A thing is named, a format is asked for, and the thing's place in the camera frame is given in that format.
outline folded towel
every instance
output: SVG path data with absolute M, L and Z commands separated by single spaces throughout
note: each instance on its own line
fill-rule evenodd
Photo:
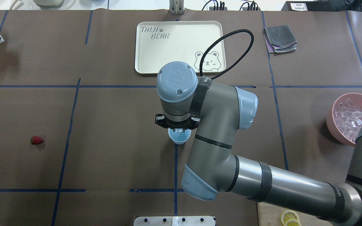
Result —
M 265 27 L 263 28 L 263 36 L 269 53 L 297 50 L 297 39 L 288 25 Z

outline pink object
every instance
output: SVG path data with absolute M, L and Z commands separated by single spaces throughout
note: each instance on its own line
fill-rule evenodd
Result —
M 328 115 L 326 117 L 326 125 L 328 126 L 329 131 L 331 132 L 332 136 L 336 138 L 339 142 L 349 146 L 355 146 L 356 143 L 351 142 L 348 140 L 340 130 L 337 128 L 334 115 L 333 115 L 333 108 L 336 104 L 343 102 L 344 100 L 351 99 L 355 105 L 362 107 L 362 94 L 361 93 L 346 93 L 340 96 L 335 103 L 333 103 L 332 107 L 329 109 Z

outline wooden board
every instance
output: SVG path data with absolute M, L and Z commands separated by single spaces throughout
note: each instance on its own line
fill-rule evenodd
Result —
M 280 215 L 287 210 L 286 208 L 273 206 L 267 203 L 258 203 L 258 220 L 259 226 L 281 226 Z M 297 212 L 300 217 L 302 226 L 332 226 L 331 223 L 324 220 L 319 220 L 314 216 Z

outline bear illustration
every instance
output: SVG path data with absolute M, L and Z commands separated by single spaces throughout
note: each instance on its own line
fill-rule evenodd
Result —
M 196 57 L 196 61 L 195 61 L 195 68 L 199 70 L 199 64 L 201 62 L 202 59 L 202 52 L 196 52 L 195 53 L 195 57 Z M 217 53 L 216 51 L 213 51 L 211 53 L 208 53 L 205 56 L 205 61 L 204 64 L 202 66 L 202 70 L 206 71 L 206 72 L 210 72 L 210 71 L 219 71 L 220 67 L 222 66 L 222 64 L 219 61 L 219 53 Z

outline black cable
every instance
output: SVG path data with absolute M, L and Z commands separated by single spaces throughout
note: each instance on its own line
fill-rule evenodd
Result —
M 222 1 L 220 1 L 220 7 L 219 7 L 219 10 L 224 10 L 224 4 L 225 4 L 225 2 L 222 2 Z
M 241 7 L 240 7 L 240 9 L 239 9 L 239 11 L 241 11 L 241 9 L 243 8 L 243 6 L 245 5 L 245 3 L 243 3 L 242 5 L 241 5 Z
M 209 0 L 209 1 L 204 5 L 204 7 L 202 8 L 202 10 L 205 9 L 205 6 L 207 6 L 207 4 L 209 4 L 211 1 L 213 1 L 214 10 L 216 10 L 216 5 L 217 5 L 217 7 L 219 7 L 219 3 L 217 2 L 217 0 Z
M 253 11 L 254 6 L 255 6 L 255 1 L 252 1 L 251 7 L 250 7 L 250 11 Z
M 204 52 L 204 54 L 202 55 L 202 59 L 201 59 L 201 62 L 199 63 L 199 74 L 200 76 L 202 77 L 203 76 L 203 72 L 202 72 L 202 67 L 203 67 L 203 64 L 204 64 L 204 60 L 205 60 L 205 56 L 207 55 L 207 53 L 214 47 L 217 45 L 217 43 L 221 42 L 222 40 L 226 39 L 227 37 L 230 37 L 232 35 L 235 35 L 235 34 L 238 34 L 238 33 L 241 33 L 241 32 L 246 32 L 248 33 L 250 36 L 251 36 L 251 42 L 250 42 L 250 45 L 248 46 L 247 50 L 240 56 L 240 58 L 233 64 L 231 65 L 229 68 L 227 68 L 226 70 L 224 70 L 223 72 L 221 72 L 220 74 L 212 77 L 212 79 L 215 79 L 215 78 L 218 78 L 220 77 L 222 74 L 228 72 L 230 69 L 232 69 L 234 66 L 236 66 L 238 64 L 238 62 L 240 62 L 240 60 L 242 60 L 244 58 L 244 56 L 246 56 L 246 54 L 250 51 L 253 43 L 254 43 L 254 35 L 252 34 L 252 32 L 250 30 L 247 30 L 247 29 L 240 29 L 240 30 L 235 30 L 235 31 L 232 31 L 222 37 L 220 37 L 218 40 L 216 40 L 211 46 L 209 46 L 209 48 Z
M 247 11 L 257 11 L 259 6 L 255 1 L 247 1 L 247 0 L 243 0 L 245 1 L 245 3 L 248 3 L 248 7 L 247 7 Z M 245 3 L 243 3 L 239 9 L 239 11 L 241 11 L 241 9 L 243 8 L 243 6 L 245 5 Z

